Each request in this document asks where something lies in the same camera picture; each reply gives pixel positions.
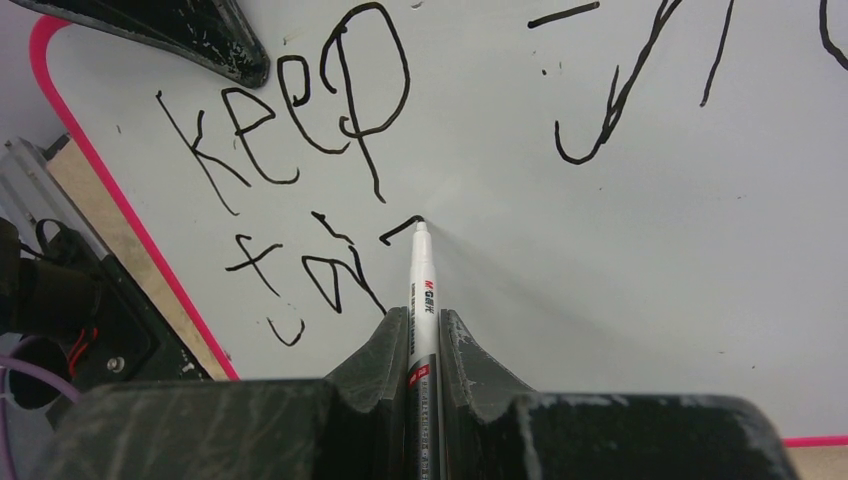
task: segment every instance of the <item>bolt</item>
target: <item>bolt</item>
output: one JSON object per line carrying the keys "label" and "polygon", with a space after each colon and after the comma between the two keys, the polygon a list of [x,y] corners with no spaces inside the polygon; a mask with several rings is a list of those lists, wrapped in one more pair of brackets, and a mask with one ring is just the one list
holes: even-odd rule
{"label": "bolt", "polygon": [[112,373],[119,373],[124,369],[124,364],[124,357],[110,358],[109,361],[106,362],[106,369]]}

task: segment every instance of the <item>marker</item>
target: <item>marker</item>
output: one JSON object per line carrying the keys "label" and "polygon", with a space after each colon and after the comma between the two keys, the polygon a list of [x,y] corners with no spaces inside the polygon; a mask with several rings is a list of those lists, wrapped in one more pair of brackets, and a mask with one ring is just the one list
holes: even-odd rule
{"label": "marker", "polygon": [[445,479],[436,268],[432,239],[423,221],[412,235],[409,284],[407,478]]}

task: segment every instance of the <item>red wire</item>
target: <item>red wire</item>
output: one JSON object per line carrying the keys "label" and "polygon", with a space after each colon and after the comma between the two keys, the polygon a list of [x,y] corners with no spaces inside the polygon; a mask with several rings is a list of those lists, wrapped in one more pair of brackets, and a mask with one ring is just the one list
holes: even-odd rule
{"label": "red wire", "polygon": [[82,344],[82,345],[79,345],[80,340],[82,340],[84,335],[85,335],[85,329],[82,330],[82,333],[80,334],[80,339],[77,340],[77,343],[74,344],[74,346],[71,348],[71,351],[70,351],[70,359],[68,360],[68,372],[71,373],[72,377],[77,376],[77,372],[76,372],[77,360],[79,360],[79,358],[83,354],[83,352],[85,352],[88,349],[88,346],[91,345],[94,342],[94,340],[97,339],[97,327],[94,327],[94,328],[91,329],[91,340]]}

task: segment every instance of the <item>black ink line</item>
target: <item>black ink line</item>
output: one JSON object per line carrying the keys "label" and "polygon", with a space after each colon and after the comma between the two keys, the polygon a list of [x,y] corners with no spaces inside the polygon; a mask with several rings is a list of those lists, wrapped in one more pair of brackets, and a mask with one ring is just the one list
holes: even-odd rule
{"label": "black ink line", "polygon": [[[348,249],[353,254],[354,265],[356,266],[356,271],[350,268],[345,262],[342,262],[336,258],[322,258],[316,257],[313,255],[304,255],[300,258],[301,263],[303,264],[303,269],[306,270],[306,274],[309,275],[309,278],[312,280],[312,283],[318,287],[318,291],[321,292],[321,296],[324,297],[324,300],[336,313],[342,313],[342,301],[341,301],[341,292],[339,291],[339,271],[338,267],[342,267],[350,274],[353,278],[354,282],[359,286],[360,289],[365,291],[368,296],[371,297],[371,300],[383,312],[383,315],[386,314],[386,309],[383,307],[383,304],[380,303],[380,300],[377,298],[377,295],[374,294],[374,291],[371,290],[371,287],[368,285],[368,281],[365,280],[365,274],[362,272],[362,264],[359,259],[359,252],[356,251],[356,248],[353,246],[349,246]],[[321,286],[321,282],[315,278],[315,274],[312,273],[312,268],[309,266],[309,262],[318,262],[323,263],[325,265],[329,265],[330,269],[333,271],[333,299],[327,295],[327,292],[324,290],[324,287]]]}
{"label": "black ink line", "polygon": [[662,0],[660,8],[657,9],[657,14],[654,17],[654,24],[651,28],[651,35],[648,37],[648,43],[646,43],[639,52],[636,65],[633,67],[633,73],[630,74],[630,78],[628,78],[624,86],[621,87],[621,92],[619,92],[618,96],[615,95],[615,87],[618,82],[619,66],[617,65],[615,67],[609,97],[607,98],[607,113],[604,116],[601,133],[595,140],[595,145],[592,147],[592,150],[586,156],[577,158],[572,157],[565,152],[559,133],[559,120],[554,122],[554,141],[556,143],[557,152],[559,152],[559,155],[563,160],[573,165],[582,165],[595,158],[595,155],[597,155],[601,146],[607,143],[610,139],[610,136],[612,136],[612,133],[615,131],[615,127],[618,125],[618,121],[621,119],[621,114],[624,111],[625,104],[627,103],[627,97],[633,89],[633,84],[636,83],[636,79],[639,78],[639,73],[642,72],[642,67],[645,66],[645,62],[647,62],[648,57],[651,55],[651,49],[653,49],[654,44],[657,43],[657,39],[659,38],[663,27],[665,27],[666,22],[668,22],[668,19],[677,7],[680,6],[682,1],[683,0],[673,0],[669,6],[668,0]]}
{"label": "black ink line", "polygon": [[[236,118],[235,111],[233,111],[233,106],[230,104],[230,95],[233,93],[239,93],[242,96],[253,100],[254,103],[256,103],[257,105],[262,107],[266,112],[268,112],[267,115],[261,117],[260,119],[256,120],[255,122],[251,123],[246,127],[242,127],[239,124],[238,118]],[[259,172],[259,175],[264,178],[265,181],[273,183],[274,185],[291,185],[292,183],[296,182],[300,178],[300,168],[295,171],[294,177],[288,180],[277,180],[271,178],[268,176],[267,173],[265,173],[264,170],[262,170],[262,167],[259,166],[259,162],[256,161],[256,157],[253,155],[253,151],[250,149],[250,145],[247,143],[246,135],[248,133],[252,132],[253,130],[256,130],[257,128],[259,128],[260,125],[267,122],[268,120],[272,120],[277,117],[277,114],[273,110],[271,110],[271,107],[269,107],[265,102],[257,98],[252,93],[242,90],[238,87],[230,87],[221,90],[221,99],[224,101],[224,106],[227,107],[227,113],[230,115],[230,121],[233,122],[233,127],[235,127],[236,129],[235,135],[239,138],[239,140],[241,140],[241,145],[242,147],[244,147],[245,153],[247,153],[247,158],[250,159],[250,163],[253,164],[253,168],[255,168],[257,172]]]}
{"label": "black ink line", "polygon": [[710,89],[713,88],[713,78],[715,77],[715,72],[718,70],[718,64],[721,63],[721,55],[724,53],[724,41],[727,40],[727,32],[730,30],[730,17],[733,16],[733,2],[734,0],[730,0],[727,4],[727,14],[724,17],[724,29],[721,31],[721,41],[718,43],[718,52],[716,53],[715,62],[713,62],[712,68],[710,68],[710,76],[707,77],[707,85],[704,87],[704,97],[701,99],[701,107],[707,104],[707,100],[710,99]]}
{"label": "black ink line", "polygon": [[819,4],[819,34],[821,34],[822,45],[824,45],[827,53],[833,55],[833,58],[842,65],[842,68],[848,70],[848,58],[845,57],[845,53],[830,39],[830,31],[827,24],[827,0],[821,0]]}
{"label": "black ink line", "polygon": [[330,235],[332,235],[333,238],[339,238],[341,240],[344,240],[348,244],[353,245],[353,240],[351,240],[350,237],[343,233],[336,233],[336,231],[333,230],[333,227],[331,227],[330,224],[327,223],[326,215],[324,215],[323,213],[312,212],[312,216],[315,217],[319,222],[321,222],[321,225],[324,225],[324,228],[326,228],[327,231],[330,232]]}
{"label": "black ink line", "polygon": [[224,270],[228,272],[235,272],[237,270],[241,270],[244,267],[251,266],[254,270],[256,270],[256,273],[259,275],[259,278],[262,279],[262,283],[264,283],[265,286],[268,287],[268,289],[274,293],[274,295],[279,297],[280,294],[277,293],[276,290],[274,290],[274,287],[272,287],[270,283],[268,283],[268,280],[265,278],[265,274],[262,273],[262,270],[259,269],[259,265],[257,265],[256,263],[265,258],[265,255],[268,255],[269,253],[271,253],[271,251],[276,250],[278,248],[283,248],[283,244],[275,243],[263,250],[262,253],[259,254],[259,256],[254,258],[250,255],[250,252],[247,251],[247,248],[245,248],[244,243],[242,243],[243,240],[253,240],[253,237],[242,235],[240,233],[236,234],[236,243],[238,243],[239,248],[241,248],[241,251],[247,257],[247,261],[239,263],[238,265],[233,265],[232,267],[227,267]]}
{"label": "black ink line", "polygon": [[285,345],[287,347],[293,347],[293,346],[297,345],[297,342],[300,341],[300,337],[303,335],[303,331],[306,330],[306,324],[303,322],[303,319],[301,318],[300,319],[300,331],[297,332],[297,336],[294,337],[294,340],[292,340],[291,342],[287,342],[287,341],[283,340],[283,337],[281,337],[279,333],[277,333],[277,329],[274,328],[274,322],[271,321],[271,319],[268,318],[268,317],[265,317],[265,320],[268,320],[268,325],[271,327],[271,331],[274,332],[274,336],[277,337],[277,340],[283,342],[283,345]]}
{"label": "black ink line", "polygon": [[386,245],[391,245],[391,243],[389,242],[390,238],[392,238],[393,236],[402,232],[408,226],[415,224],[415,223],[418,223],[418,222],[423,222],[423,221],[424,221],[424,217],[422,217],[421,215],[413,215],[413,216],[409,217],[409,220],[401,223],[397,227],[395,227],[395,228],[389,230],[388,232],[380,235],[380,241],[383,242]]}
{"label": "black ink line", "polygon": [[220,165],[221,167],[224,167],[225,170],[227,170],[233,176],[235,176],[237,179],[239,179],[239,181],[242,184],[244,184],[245,186],[250,187],[251,185],[250,185],[250,182],[247,181],[247,179],[242,177],[232,167],[230,167],[226,163],[222,162],[220,159],[215,158],[211,155],[207,155],[207,154],[201,152],[198,149],[198,146],[200,145],[200,140],[203,138],[203,115],[206,112],[204,112],[203,110],[199,110],[197,112],[197,136],[194,138],[194,142],[189,144],[188,139],[186,139],[185,135],[183,134],[183,131],[180,130],[180,127],[177,126],[177,122],[176,122],[176,120],[174,120],[174,117],[171,115],[171,112],[168,110],[168,107],[166,107],[165,103],[162,101],[162,90],[159,90],[159,92],[156,94],[156,101],[159,102],[159,106],[162,107],[162,111],[165,112],[165,115],[168,117],[168,120],[171,122],[171,126],[173,126],[174,130],[177,131],[177,134],[180,136],[180,139],[182,139],[183,143],[189,149],[192,156],[194,156],[194,159],[197,161],[197,164],[200,165],[200,168],[203,170],[203,173],[206,175],[206,179],[209,180],[209,183],[212,185],[212,189],[215,190],[215,195],[218,196],[218,200],[220,200],[221,204],[224,205],[224,208],[226,208],[227,211],[230,212],[230,215],[232,215],[234,217],[238,216],[239,213],[233,211],[233,209],[230,208],[230,205],[227,204],[227,201],[224,200],[224,196],[221,194],[221,190],[218,188],[218,184],[215,183],[215,180],[212,178],[212,174],[209,173],[209,169],[206,168],[206,164],[204,162],[202,162],[201,159],[209,160],[211,162],[216,163],[217,165]]}
{"label": "black ink line", "polygon": [[580,13],[591,12],[592,10],[601,6],[601,2],[592,2],[587,3],[586,5],[580,5],[579,7],[569,8],[563,12],[552,13],[550,15],[545,15],[542,18],[537,18],[536,20],[530,20],[527,22],[527,28],[534,29],[536,27],[541,27],[546,23],[555,22],[557,20],[562,20],[564,18],[568,18]]}
{"label": "black ink line", "polygon": [[[303,97],[297,98],[297,96],[289,94],[289,88],[286,84],[286,77],[284,75],[285,64],[288,62],[298,62],[300,63],[301,68],[303,69]],[[283,94],[283,99],[286,102],[286,110],[289,111],[289,116],[291,117],[294,125],[297,127],[297,130],[300,132],[300,136],[306,140],[307,143],[312,145],[313,148],[318,150],[321,153],[326,153],[327,155],[341,155],[347,150],[347,147],[350,146],[350,142],[347,142],[341,148],[327,148],[323,145],[320,145],[318,142],[312,139],[309,134],[306,132],[306,128],[303,126],[303,123],[300,121],[300,117],[294,112],[294,109],[297,107],[301,107],[306,105],[309,102],[309,99],[312,98],[312,87],[311,81],[309,80],[309,63],[307,63],[306,59],[301,57],[300,55],[283,55],[282,57],[277,59],[277,81],[280,84],[280,92]]]}
{"label": "black ink line", "polygon": [[[403,68],[403,93],[401,94],[400,100],[398,101],[397,107],[389,115],[388,119],[383,122],[382,125],[362,129],[359,125],[359,117],[356,113],[356,105],[353,98],[353,89],[352,89],[352,81],[350,78],[350,69],[348,68],[347,57],[345,55],[344,46],[342,44],[342,35],[347,33],[348,28],[347,24],[357,15],[367,12],[369,10],[377,10],[380,15],[383,17],[383,20],[386,22],[386,26],[389,29],[389,33],[392,36],[392,40],[395,43],[395,47],[397,48],[398,54],[400,56],[401,66]],[[330,51],[330,47],[332,45],[336,45],[336,51],[339,55],[339,64],[341,65],[342,76],[344,77],[345,83],[345,95],[347,97],[347,105],[348,105],[348,116],[339,117],[339,130],[349,137],[355,138],[357,143],[359,144],[359,149],[362,151],[362,155],[365,157],[365,161],[368,164],[368,170],[371,172],[371,178],[374,183],[374,195],[380,200],[382,203],[386,203],[386,199],[383,198],[383,195],[380,193],[380,176],[377,173],[377,168],[374,166],[374,161],[371,158],[371,153],[368,151],[368,147],[365,144],[365,137],[368,135],[373,135],[375,133],[380,133],[388,129],[392,123],[394,123],[395,119],[397,119],[398,115],[400,115],[401,110],[403,110],[404,105],[406,105],[406,99],[409,97],[409,86],[410,86],[410,76],[409,76],[409,63],[406,59],[406,52],[403,49],[403,44],[400,41],[400,36],[398,35],[397,29],[395,28],[394,22],[392,21],[389,12],[386,11],[385,7],[380,5],[377,2],[368,2],[363,3],[362,5],[356,6],[351,9],[344,17],[342,17],[341,21],[336,25],[333,29],[333,32],[330,34],[330,37],[324,43],[324,47],[321,49],[321,67],[319,69],[319,73],[321,76],[321,82],[324,84],[324,87],[332,94],[337,93],[335,87],[330,84],[329,79],[327,78],[327,57]],[[348,131],[345,128],[345,123],[350,122],[353,125],[353,131]]]}

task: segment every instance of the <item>pink border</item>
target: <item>pink border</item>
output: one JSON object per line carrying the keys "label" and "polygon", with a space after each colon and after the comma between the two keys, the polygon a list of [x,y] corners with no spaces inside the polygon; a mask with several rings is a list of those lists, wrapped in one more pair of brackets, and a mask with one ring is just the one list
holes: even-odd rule
{"label": "pink border", "polygon": [[47,46],[50,43],[50,39],[53,38],[53,35],[68,25],[70,25],[70,22],[68,21],[43,16],[38,19],[38,22],[36,22],[32,29],[32,34],[30,34],[29,38],[29,59],[32,64],[32,73],[35,74],[38,86],[41,87],[41,91],[44,92],[47,100],[53,106],[53,109],[56,110],[56,113],[65,124],[65,127],[68,128],[68,132],[70,132],[71,137],[76,140],[80,150],[82,150],[82,153],[88,159],[88,163],[91,164],[91,168],[94,169],[97,176],[100,177],[100,181],[103,182],[106,190],[112,196],[112,199],[115,200],[115,203],[118,205],[121,213],[123,213],[124,217],[127,219],[127,223],[130,224],[130,227],[132,227],[133,231],[138,236],[138,239],[147,250],[150,258],[153,259],[153,263],[155,263],[156,267],[159,268],[159,271],[162,272],[162,276],[165,277],[165,281],[168,282],[171,290],[174,291],[174,295],[177,296],[177,299],[183,305],[186,313],[188,313],[189,318],[191,318],[191,321],[194,322],[194,326],[197,327],[197,330],[200,332],[200,336],[203,337],[203,340],[209,345],[209,348],[212,350],[212,354],[215,355],[218,363],[220,363],[221,367],[223,367],[227,377],[231,380],[238,380],[238,373],[236,373],[235,368],[233,368],[233,364],[230,362],[230,359],[227,358],[227,354],[224,353],[224,350],[218,344],[218,341],[215,340],[215,336],[212,335],[209,327],[203,321],[203,318],[200,316],[200,312],[197,311],[197,308],[195,308],[194,304],[191,302],[191,299],[188,297],[185,289],[182,285],[180,285],[180,281],[177,280],[177,276],[174,275],[173,270],[171,270],[171,267],[168,266],[168,262],[165,261],[165,257],[162,256],[162,252],[160,252],[159,248],[156,247],[156,243],[153,242],[153,238],[151,238],[150,234],[147,233],[147,230],[141,223],[141,219],[138,218],[138,215],[136,215],[132,206],[130,206],[127,197],[125,197],[124,192],[121,191],[121,187],[119,187],[115,179],[112,178],[112,174],[109,173],[109,169],[103,163],[103,160],[100,159],[100,155],[97,154],[97,150],[94,149],[94,146],[88,140],[88,137],[86,137],[85,132],[83,132],[82,127],[80,127],[79,123],[77,123],[71,113],[71,110],[67,105],[65,105],[64,100],[62,100],[62,97],[59,95],[59,91],[56,90],[56,86],[53,85],[53,80],[50,78],[50,71],[47,68]]}

